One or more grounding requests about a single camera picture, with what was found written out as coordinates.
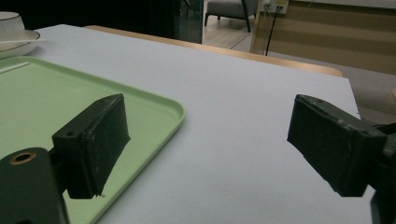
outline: gray chair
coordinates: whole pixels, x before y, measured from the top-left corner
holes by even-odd
[[[209,0],[206,5],[205,26],[209,16],[244,20],[247,22],[247,31],[250,32],[250,22],[248,18],[256,18],[256,10],[259,0]]]

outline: white tabletop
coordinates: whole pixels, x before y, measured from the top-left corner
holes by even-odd
[[[85,28],[37,30],[31,56],[155,92],[186,118],[98,223],[371,223],[368,188],[342,198],[287,142],[307,94],[359,117],[349,82]]]

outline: electrical outlet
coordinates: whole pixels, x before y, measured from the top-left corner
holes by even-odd
[[[263,0],[262,11],[275,13],[277,7],[282,7],[282,9],[279,10],[279,14],[286,14],[288,5],[289,5],[289,0]]]

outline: black cable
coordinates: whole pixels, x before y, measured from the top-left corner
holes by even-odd
[[[275,21],[276,21],[277,15],[279,14],[279,11],[280,11],[282,8],[283,8],[283,7],[276,7],[276,12],[275,12],[275,15],[274,15],[274,17],[273,17],[273,25],[272,25],[272,27],[271,27],[270,36],[268,37],[267,49],[265,50],[265,56],[268,55],[268,49],[270,48],[271,36],[272,36],[272,32],[273,32],[273,30],[274,30]]]

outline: plastic tray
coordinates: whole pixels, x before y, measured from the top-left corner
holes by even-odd
[[[73,224],[94,223],[180,127],[185,111],[160,95],[33,57],[0,61],[0,159],[28,147],[53,148],[51,137],[95,100],[124,94],[132,140],[105,184],[104,196],[71,200]]]

